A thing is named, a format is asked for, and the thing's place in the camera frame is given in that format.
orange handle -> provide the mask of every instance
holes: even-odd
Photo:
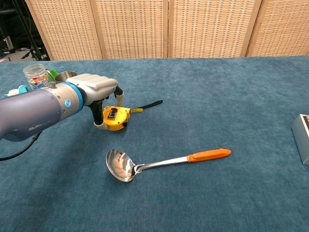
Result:
[[[195,154],[187,156],[188,162],[200,162],[205,160],[213,160],[222,158],[225,156],[228,156],[231,154],[231,151],[228,149],[216,149],[216,150],[210,150],[210,151],[201,151],[197,152]]]

green object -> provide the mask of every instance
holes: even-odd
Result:
[[[53,70],[53,69],[50,70],[49,72],[50,72],[50,74],[52,75],[52,76],[51,76],[51,75],[48,75],[48,76],[49,76],[49,80],[50,80],[50,81],[55,81],[55,77],[58,75],[58,73],[57,73],[55,70]]]

metal handle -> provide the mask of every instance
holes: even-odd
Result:
[[[147,163],[147,164],[140,164],[135,166],[135,172],[140,173],[141,171],[148,169],[148,168],[154,168],[157,166],[164,166],[169,164],[175,164],[175,163],[186,163],[188,162],[187,156],[175,158],[175,159],[168,159],[161,162],[155,162],[155,163]]]
[[[176,163],[185,163],[185,162],[199,162],[199,161],[206,161],[206,160],[213,160],[218,158],[223,158],[231,154],[231,151],[228,149],[216,149],[216,150],[209,150],[209,151],[202,151],[198,152],[189,156],[184,156],[175,159],[168,159],[161,162],[155,163],[148,163],[148,164],[140,164],[135,166],[135,172],[140,173],[145,169],[154,168],[158,166],[176,164]]]

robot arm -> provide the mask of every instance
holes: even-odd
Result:
[[[0,139],[25,140],[79,112],[83,106],[90,107],[95,125],[99,127],[100,120],[103,120],[102,101],[112,93],[121,104],[123,92],[116,80],[81,74],[54,87],[1,99]]]

stainless steel ladle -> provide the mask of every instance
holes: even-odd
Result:
[[[216,150],[202,151],[189,156],[169,159],[161,162],[135,165],[125,152],[120,151],[118,149],[112,149],[109,150],[109,152],[106,155],[106,164],[114,177],[123,182],[129,182],[133,180],[136,174],[141,173],[143,170],[148,168],[175,164],[175,163],[213,160],[226,157],[229,154],[231,154],[230,150],[220,148]]]

